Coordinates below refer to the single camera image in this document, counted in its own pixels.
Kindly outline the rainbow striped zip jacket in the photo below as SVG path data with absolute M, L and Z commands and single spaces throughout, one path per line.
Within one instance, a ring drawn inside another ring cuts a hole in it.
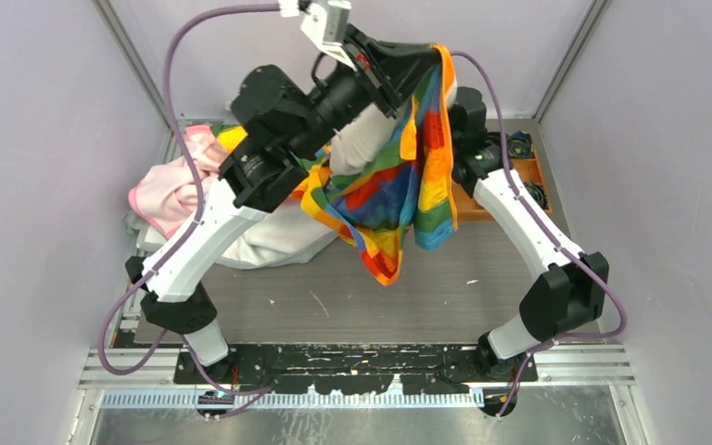
M 358 174 L 334 177 L 325 153 L 331 142 L 314 160 L 303 161 L 309 175 L 288 197 L 356 248 L 362 264 L 383 286 L 401 274 L 408 233 L 418 247 L 434 250 L 458 228 L 449 116 L 457 93 L 456 70 L 446 46 L 431 46 L 438 50 L 440 64 L 415 88 L 376 158 Z

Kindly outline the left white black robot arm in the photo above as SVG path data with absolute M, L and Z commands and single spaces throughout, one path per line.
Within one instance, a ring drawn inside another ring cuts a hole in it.
M 234 360 L 202 285 L 205 273 L 306 179 L 303 160 L 369 107 L 397 117 L 444 61 L 437 45 L 382 42 L 354 26 L 343 51 L 344 60 L 310 91 L 274 64 L 252 70 L 233 103 L 245 139 L 181 229 L 154 254 L 126 261 L 133 286 L 146 292 L 147 320 L 181 336 L 212 383 L 230 376 Z

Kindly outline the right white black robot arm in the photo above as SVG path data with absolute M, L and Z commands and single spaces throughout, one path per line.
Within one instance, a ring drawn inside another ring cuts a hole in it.
M 450 119 L 453 181 L 500 225 L 534 280 L 517 315 L 477 341 L 477 370 L 498 381 L 523 353 L 602 315 L 604 290 L 594 280 L 606 279 L 609 265 L 565 236 L 523 186 L 486 128 L 477 89 L 458 90 Z

